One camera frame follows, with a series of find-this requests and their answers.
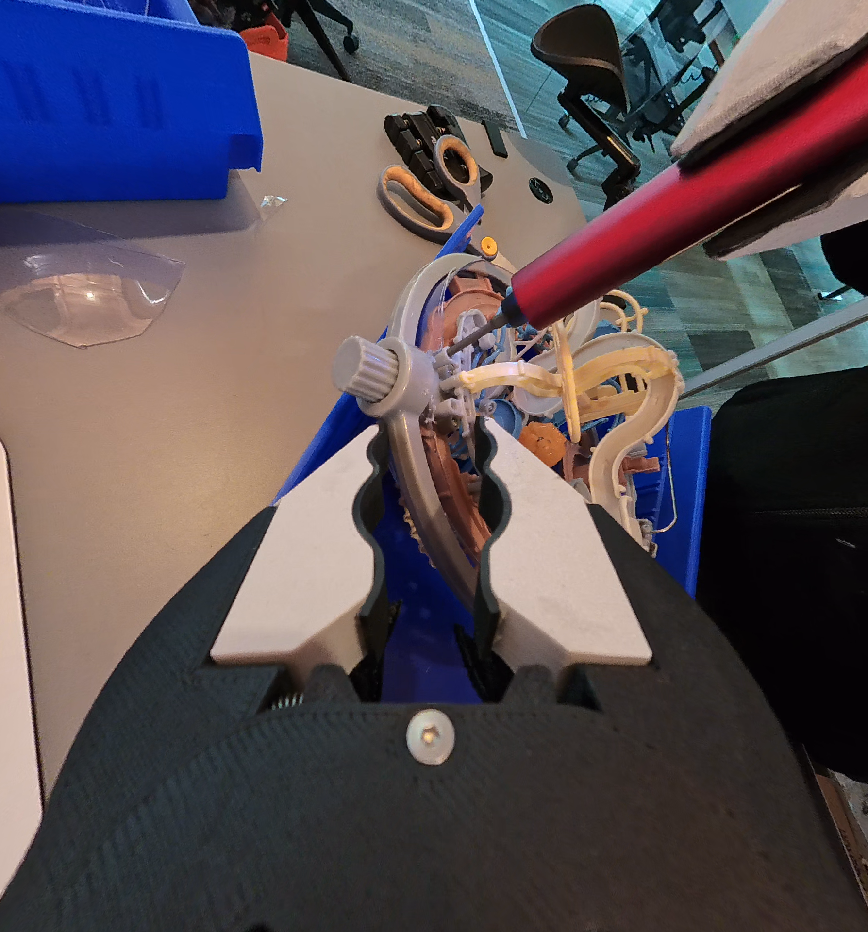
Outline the plastic marble maze toy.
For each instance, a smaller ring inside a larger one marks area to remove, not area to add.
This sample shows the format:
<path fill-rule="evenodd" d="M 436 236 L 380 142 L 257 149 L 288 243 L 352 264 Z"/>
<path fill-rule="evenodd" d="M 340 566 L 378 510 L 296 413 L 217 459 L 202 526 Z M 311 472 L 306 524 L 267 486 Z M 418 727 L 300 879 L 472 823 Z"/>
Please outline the plastic marble maze toy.
<path fill-rule="evenodd" d="M 649 553 L 656 519 L 637 514 L 635 477 L 659 472 L 654 436 L 684 390 L 675 355 L 644 332 L 621 291 L 549 328 L 498 320 L 510 273 L 457 254 L 410 281 L 387 336 L 348 338 L 334 382 L 388 432 L 405 520 L 421 550 L 470 599 L 491 534 L 479 512 L 475 427 L 491 420 Z"/>

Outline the orange plastic bin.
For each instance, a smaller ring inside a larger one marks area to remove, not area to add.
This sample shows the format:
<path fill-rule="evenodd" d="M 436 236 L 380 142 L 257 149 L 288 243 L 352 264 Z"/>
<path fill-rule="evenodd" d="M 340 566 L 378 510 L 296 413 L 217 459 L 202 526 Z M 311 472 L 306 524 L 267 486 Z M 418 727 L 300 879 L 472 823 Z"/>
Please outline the orange plastic bin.
<path fill-rule="evenodd" d="M 262 13 L 262 22 L 242 29 L 240 36 L 249 51 L 288 62 L 288 31 L 273 12 L 264 10 Z"/>

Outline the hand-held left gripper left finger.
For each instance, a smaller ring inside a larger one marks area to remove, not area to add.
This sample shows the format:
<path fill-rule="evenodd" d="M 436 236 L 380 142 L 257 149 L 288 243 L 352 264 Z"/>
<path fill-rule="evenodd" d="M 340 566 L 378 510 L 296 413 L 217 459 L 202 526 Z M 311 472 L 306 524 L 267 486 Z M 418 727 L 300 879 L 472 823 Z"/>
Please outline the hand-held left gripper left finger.
<path fill-rule="evenodd" d="M 387 465 L 385 431 L 371 425 L 279 501 L 214 642 L 215 662 L 381 661 L 390 605 L 374 531 Z"/>

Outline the red electric screwdriver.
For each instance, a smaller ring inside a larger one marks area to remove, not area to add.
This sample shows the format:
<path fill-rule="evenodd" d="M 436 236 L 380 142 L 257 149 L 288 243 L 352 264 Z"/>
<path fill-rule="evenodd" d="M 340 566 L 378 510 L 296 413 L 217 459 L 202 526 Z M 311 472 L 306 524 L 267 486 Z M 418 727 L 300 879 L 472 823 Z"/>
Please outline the red electric screwdriver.
<path fill-rule="evenodd" d="M 504 324 L 536 329 L 807 185 L 852 183 L 868 156 L 868 46 L 770 123 L 692 167 L 675 164 L 512 278 L 494 319 L 453 356 Z"/>

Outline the black bit holder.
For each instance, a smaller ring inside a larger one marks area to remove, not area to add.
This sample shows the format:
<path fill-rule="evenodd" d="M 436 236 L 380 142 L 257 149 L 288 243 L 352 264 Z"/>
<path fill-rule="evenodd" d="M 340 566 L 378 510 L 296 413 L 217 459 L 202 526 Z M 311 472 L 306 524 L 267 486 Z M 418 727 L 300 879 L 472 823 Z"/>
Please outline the black bit holder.
<path fill-rule="evenodd" d="M 384 131 L 409 171 L 423 186 L 443 200 L 459 200 L 448 193 L 434 165 L 434 149 L 443 135 L 453 135 L 465 143 L 466 137 L 452 112 L 437 104 L 425 111 L 388 115 Z"/>

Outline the clear plastic shell fragment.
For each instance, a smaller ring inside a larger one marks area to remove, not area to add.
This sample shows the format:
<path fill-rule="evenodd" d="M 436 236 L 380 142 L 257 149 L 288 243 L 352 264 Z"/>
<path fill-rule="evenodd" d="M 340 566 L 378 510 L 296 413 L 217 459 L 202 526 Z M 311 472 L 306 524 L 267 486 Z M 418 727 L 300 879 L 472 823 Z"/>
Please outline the clear plastic shell fragment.
<path fill-rule="evenodd" d="M 0 212 L 0 311 L 69 346 L 141 335 L 183 273 L 182 262 L 98 229 L 21 209 Z"/>

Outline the person's black jacket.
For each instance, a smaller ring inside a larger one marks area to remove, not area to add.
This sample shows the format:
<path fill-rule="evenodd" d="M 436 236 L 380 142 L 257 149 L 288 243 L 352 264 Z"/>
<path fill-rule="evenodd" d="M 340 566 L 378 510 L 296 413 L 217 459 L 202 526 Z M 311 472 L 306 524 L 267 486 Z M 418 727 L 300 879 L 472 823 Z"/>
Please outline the person's black jacket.
<path fill-rule="evenodd" d="M 790 736 L 868 783 L 868 366 L 716 413 L 697 599 Z"/>

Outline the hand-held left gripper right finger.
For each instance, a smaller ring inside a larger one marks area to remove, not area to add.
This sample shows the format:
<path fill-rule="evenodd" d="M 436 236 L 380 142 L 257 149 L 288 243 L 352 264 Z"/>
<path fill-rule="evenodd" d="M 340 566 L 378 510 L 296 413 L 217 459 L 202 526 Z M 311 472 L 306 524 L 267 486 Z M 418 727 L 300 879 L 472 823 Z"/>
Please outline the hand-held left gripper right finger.
<path fill-rule="evenodd" d="M 500 519 L 481 564 L 498 600 L 493 650 L 512 670 L 645 666 L 652 651 L 584 498 L 490 418 L 483 479 Z"/>

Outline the black saddle chair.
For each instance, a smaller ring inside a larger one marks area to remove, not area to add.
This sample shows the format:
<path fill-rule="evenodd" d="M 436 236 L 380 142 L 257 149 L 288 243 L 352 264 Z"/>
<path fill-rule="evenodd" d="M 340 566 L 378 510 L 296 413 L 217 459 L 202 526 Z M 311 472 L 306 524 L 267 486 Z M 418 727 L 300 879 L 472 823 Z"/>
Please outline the black saddle chair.
<path fill-rule="evenodd" d="M 580 5 L 552 17 L 536 31 L 532 54 L 567 82 L 557 100 L 565 114 L 562 129 L 574 118 L 591 136 L 594 146 L 568 160 L 574 173 L 580 160 L 602 152 L 616 168 L 602 182 L 604 208 L 609 209 L 633 192 L 640 161 L 619 136 L 614 120 L 606 120 L 584 98 L 591 96 L 616 113 L 629 110 L 622 54 L 614 23 L 603 6 Z"/>

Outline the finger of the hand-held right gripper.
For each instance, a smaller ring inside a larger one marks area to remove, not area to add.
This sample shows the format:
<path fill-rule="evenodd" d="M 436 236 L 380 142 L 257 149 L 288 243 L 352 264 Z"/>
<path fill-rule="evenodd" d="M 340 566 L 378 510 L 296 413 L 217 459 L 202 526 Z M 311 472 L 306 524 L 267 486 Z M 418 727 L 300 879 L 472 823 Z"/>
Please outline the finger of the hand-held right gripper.
<path fill-rule="evenodd" d="M 785 248 L 868 220 L 868 143 L 800 186 L 708 239 L 704 250 L 727 260 Z"/>
<path fill-rule="evenodd" d="M 708 87 L 673 157 L 704 162 L 867 44 L 868 1 L 771 2 Z"/>

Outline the orange grey scissors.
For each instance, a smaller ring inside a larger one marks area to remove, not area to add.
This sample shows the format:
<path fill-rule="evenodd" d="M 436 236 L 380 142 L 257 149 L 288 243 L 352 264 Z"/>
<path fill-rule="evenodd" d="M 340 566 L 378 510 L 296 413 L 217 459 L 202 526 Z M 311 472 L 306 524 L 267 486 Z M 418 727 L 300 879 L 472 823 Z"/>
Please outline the orange grey scissors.
<path fill-rule="evenodd" d="M 465 182 L 452 176 L 445 161 L 449 154 L 459 157 L 465 165 Z M 435 145 L 433 164 L 449 195 L 447 200 L 428 191 L 407 168 L 391 165 L 381 172 L 377 184 L 384 209 L 418 237 L 439 243 L 440 255 L 467 251 L 513 272 L 514 267 L 500 252 L 496 240 L 482 229 L 481 171 L 467 145 L 456 136 L 441 136 Z"/>

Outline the blue plastic bin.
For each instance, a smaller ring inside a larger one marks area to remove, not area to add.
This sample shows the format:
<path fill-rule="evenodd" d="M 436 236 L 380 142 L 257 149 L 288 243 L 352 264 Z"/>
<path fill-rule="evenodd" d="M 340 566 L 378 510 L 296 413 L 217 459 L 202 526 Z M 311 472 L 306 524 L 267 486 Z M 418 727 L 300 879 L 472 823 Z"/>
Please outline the blue plastic bin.
<path fill-rule="evenodd" d="M 220 199 L 263 151 L 242 38 L 187 2 L 0 1 L 0 203 Z"/>
<path fill-rule="evenodd" d="M 671 414 L 669 422 L 652 434 L 650 449 L 661 473 L 635 480 L 640 496 L 638 513 L 656 524 L 675 520 L 672 529 L 657 536 L 655 561 L 694 599 L 703 508 L 705 501 L 711 414 L 696 407 Z M 385 514 L 380 534 L 389 595 L 401 601 L 401 611 L 384 654 L 381 696 L 385 702 L 411 703 L 439 699 L 448 703 L 476 703 L 453 628 L 469 635 L 473 619 L 440 573 L 410 540 L 409 528 L 396 513 L 396 481 L 383 479 Z"/>

